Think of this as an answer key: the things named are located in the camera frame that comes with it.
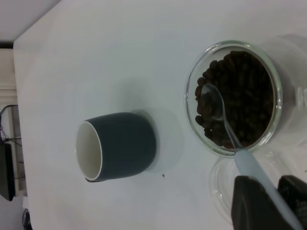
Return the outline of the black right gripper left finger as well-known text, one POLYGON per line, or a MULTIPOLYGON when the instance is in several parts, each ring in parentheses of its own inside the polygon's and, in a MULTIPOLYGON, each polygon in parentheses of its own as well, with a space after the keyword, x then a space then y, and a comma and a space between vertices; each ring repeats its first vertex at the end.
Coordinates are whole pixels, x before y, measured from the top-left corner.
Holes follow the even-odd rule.
POLYGON ((290 230, 263 186, 247 176, 237 176, 231 207, 235 230, 290 230))

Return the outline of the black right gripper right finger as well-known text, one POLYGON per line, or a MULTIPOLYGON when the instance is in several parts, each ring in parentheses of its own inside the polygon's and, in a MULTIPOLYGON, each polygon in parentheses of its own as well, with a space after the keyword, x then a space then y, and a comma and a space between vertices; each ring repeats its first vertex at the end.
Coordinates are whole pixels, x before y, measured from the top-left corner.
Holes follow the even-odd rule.
POLYGON ((284 175, 278 182, 278 192, 307 229, 307 183, 293 175, 284 175))

